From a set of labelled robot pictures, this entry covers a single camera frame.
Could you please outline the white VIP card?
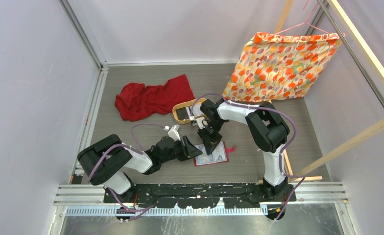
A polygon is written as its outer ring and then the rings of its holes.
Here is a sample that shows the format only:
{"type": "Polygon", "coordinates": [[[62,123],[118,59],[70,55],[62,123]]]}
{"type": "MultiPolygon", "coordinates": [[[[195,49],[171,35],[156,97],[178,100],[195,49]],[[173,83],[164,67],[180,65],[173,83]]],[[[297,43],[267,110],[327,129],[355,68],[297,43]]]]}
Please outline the white VIP card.
{"type": "Polygon", "coordinates": [[[212,156],[206,154],[206,150],[203,144],[198,144],[196,147],[202,151],[202,154],[195,157],[195,164],[196,165],[207,165],[212,162],[212,156]]]}

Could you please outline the red card holder wallet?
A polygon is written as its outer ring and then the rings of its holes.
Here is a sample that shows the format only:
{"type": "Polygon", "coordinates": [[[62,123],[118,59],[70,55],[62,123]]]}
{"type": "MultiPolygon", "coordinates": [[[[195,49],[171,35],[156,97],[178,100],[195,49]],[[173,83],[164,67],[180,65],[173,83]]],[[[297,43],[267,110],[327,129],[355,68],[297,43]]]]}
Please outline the red card holder wallet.
{"type": "Polygon", "coordinates": [[[227,147],[225,141],[221,141],[211,154],[206,154],[204,144],[198,144],[197,147],[202,154],[194,158],[194,166],[213,165],[229,161],[229,153],[236,150],[236,146],[227,147]]]}

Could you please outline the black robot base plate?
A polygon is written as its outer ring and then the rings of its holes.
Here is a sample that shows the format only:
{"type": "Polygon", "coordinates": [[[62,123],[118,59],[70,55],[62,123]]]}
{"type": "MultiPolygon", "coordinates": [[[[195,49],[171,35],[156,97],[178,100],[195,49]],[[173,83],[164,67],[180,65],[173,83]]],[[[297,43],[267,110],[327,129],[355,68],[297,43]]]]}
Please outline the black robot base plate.
{"type": "Polygon", "coordinates": [[[214,208],[222,202],[227,209],[256,208],[261,202],[273,202],[280,205],[286,200],[296,201],[291,192],[293,185],[287,185],[277,195],[273,195],[258,183],[206,183],[206,184],[136,184],[126,193],[113,196],[109,189],[104,194],[104,203],[125,205],[135,203],[146,208],[154,206],[162,209],[214,208]]]}

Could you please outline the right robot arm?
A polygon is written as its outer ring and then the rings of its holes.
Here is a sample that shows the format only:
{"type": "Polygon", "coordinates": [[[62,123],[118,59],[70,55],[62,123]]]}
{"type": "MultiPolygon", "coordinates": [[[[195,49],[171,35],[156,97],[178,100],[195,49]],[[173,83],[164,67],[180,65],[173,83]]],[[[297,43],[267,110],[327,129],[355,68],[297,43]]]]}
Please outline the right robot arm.
{"type": "Polygon", "coordinates": [[[290,134],[281,114],[269,102],[244,105],[223,99],[217,102],[207,99],[199,109],[207,118],[197,133],[208,155],[212,154],[221,142],[220,130],[224,123],[232,120],[248,126],[254,143],[264,157],[264,195],[270,201],[278,200],[288,184],[288,178],[283,172],[281,154],[290,134]]]}

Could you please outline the yellow oval tray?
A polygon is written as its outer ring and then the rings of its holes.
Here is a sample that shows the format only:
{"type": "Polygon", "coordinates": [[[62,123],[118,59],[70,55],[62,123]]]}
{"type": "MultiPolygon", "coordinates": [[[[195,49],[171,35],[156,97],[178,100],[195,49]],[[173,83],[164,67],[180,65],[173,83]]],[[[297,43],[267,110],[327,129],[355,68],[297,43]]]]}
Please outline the yellow oval tray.
{"type": "Polygon", "coordinates": [[[188,123],[197,125],[198,120],[203,120],[206,117],[200,110],[201,104],[205,100],[205,98],[200,98],[199,100],[193,99],[176,104],[172,109],[175,121],[182,125],[188,123]]]}

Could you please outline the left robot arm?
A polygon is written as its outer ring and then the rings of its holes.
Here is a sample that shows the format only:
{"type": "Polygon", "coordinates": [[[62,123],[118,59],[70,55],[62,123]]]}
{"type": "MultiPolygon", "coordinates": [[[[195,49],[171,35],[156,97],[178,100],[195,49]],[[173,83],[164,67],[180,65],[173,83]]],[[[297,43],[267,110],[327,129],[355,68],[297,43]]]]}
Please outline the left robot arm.
{"type": "Polygon", "coordinates": [[[132,188],[134,184],[120,171],[121,168],[150,175],[160,170],[163,163],[171,160],[182,162],[202,154],[202,150],[194,146],[187,136],[180,140],[166,136],[150,149],[139,151],[111,134],[79,152],[77,160],[93,186],[107,186],[116,193],[118,199],[128,203],[135,195],[132,188]]]}

